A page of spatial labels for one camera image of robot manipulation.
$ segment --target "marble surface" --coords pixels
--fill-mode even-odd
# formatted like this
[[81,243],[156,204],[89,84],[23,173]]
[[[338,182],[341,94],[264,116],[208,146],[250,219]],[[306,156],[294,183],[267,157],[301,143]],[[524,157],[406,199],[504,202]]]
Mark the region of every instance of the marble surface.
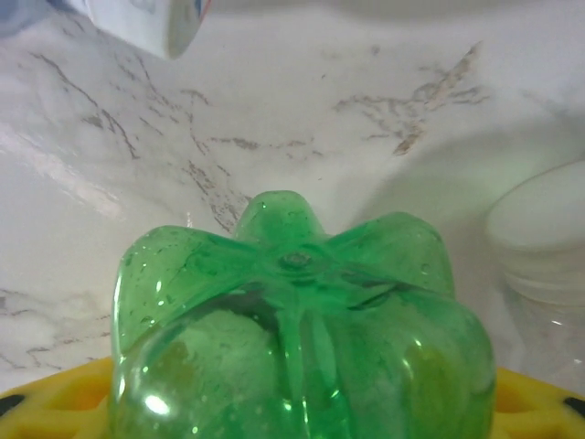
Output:
[[172,63],[66,14],[1,40],[0,390],[109,354],[117,263],[139,235],[227,234],[276,188],[332,233],[423,217],[498,363],[527,370],[531,351],[530,373],[578,389],[548,359],[583,327],[521,324],[483,219],[585,156],[585,4],[402,3],[217,1]]

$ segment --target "white container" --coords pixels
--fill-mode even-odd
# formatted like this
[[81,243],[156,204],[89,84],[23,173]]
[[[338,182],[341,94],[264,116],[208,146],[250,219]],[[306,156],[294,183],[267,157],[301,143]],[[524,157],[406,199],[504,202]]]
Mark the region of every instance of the white container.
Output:
[[182,55],[211,0],[69,0],[99,29],[163,59]]
[[585,161],[505,195],[488,216],[487,235],[514,290],[538,302],[585,306]]

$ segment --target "white marble countertop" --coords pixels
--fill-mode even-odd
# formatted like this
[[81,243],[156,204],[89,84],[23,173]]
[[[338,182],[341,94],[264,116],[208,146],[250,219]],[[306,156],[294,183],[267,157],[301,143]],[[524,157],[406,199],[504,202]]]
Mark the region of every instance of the white marble countertop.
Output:
[[585,4],[396,3],[216,2],[175,62],[71,15],[1,40],[0,390],[109,354],[139,235],[226,234],[268,189],[302,193],[332,233],[429,221],[498,363],[522,369],[483,217],[584,156]]

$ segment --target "green plastic bottle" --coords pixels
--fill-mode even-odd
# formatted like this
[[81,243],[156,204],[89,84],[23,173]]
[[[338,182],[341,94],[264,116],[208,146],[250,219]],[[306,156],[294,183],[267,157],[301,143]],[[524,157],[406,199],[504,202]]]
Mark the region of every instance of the green plastic bottle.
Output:
[[232,239],[166,226],[116,285],[114,439],[484,439],[491,345],[447,253],[394,213],[328,236],[292,192]]

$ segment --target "clear plastic container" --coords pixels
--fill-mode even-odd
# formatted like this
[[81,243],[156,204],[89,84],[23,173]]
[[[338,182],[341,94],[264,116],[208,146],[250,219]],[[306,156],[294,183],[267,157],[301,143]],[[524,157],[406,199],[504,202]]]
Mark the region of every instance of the clear plastic container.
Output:
[[526,344],[522,371],[585,393],[585,161],[506,194],[487,236]]

